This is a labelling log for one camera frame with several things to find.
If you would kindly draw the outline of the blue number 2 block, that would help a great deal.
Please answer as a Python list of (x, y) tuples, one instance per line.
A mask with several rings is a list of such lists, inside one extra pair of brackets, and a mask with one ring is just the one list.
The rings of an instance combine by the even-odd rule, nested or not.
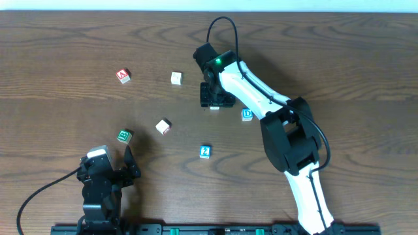
[(199, 151), (199, 157), (202, 159), (209, 159), (211, 156), (211, 147), (210, 146), (201, 146)]

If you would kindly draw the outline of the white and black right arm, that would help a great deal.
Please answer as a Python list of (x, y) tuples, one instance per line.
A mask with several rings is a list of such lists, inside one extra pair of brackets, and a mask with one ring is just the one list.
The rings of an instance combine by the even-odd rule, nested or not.
[(210, 43), (193, 59), (204, 76), (202, 107), (232, 107), (239, 99), (259, 119), (263, 146), (272, 165), (283, 172), (298, 209), (298, 222), (308, 234), (327, 234), (334, 221), (319, 181), (319, 149), (325, 138), (302, 98), (291, 100), (268, 87), (237, 55), (218, 54)]

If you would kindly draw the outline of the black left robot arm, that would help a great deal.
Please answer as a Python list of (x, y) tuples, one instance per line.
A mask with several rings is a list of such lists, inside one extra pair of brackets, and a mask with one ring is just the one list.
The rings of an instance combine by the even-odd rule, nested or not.
[(77, 223), (77, 234), (125, 234), (129, 230), (121, 220), (121, 190), (132, 186), (141, 172), (129, 146), (123, 161), (125, 166), (115, 170), (106, 145), (92, 148), (81, 158), (76, 177), (84, 184), (84, 215)]

